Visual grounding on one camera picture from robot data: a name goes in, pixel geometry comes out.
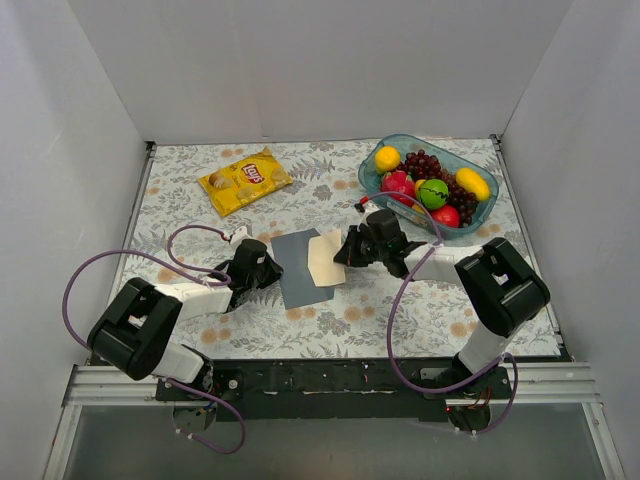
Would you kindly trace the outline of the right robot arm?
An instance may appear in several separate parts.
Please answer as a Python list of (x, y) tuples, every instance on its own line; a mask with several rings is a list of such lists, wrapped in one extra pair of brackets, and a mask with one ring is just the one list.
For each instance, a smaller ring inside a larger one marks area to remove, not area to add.
[(389, 209), (367, 214), (360, 224), (350, 226), (334, 261), (354, 268), (380, 262), (403, 281), (402, 289), (412, 281), (439, 281), (457, 285), (468, 295), (479, 324), (451, 366), (422, 384), (401, 373), (393, 354), (393, 323), (387, 325), (391, 367), (401, 382), (421, 393), (456, 390), (464, 397), (479, 395), (522, 325), (550, 301), (546, 284), (508, 240), (498, 237), (471, 247), (410, 241)]

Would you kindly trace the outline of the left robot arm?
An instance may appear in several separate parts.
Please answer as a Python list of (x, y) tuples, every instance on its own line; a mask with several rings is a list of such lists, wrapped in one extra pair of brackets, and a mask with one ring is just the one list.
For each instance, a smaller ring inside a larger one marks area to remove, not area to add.
[(223, 286), (129, 280), (89, 333), (90, 350), (133, 380), (169, 377), (188, 398), (205, 398), (213, 377), (203, 369), (201, 354), (170, 340), (174, 327), (180, 320), (229, 313), (283, 274), (266, 245), (255, 239), (242, 240), (219, 268), (230, 277)]

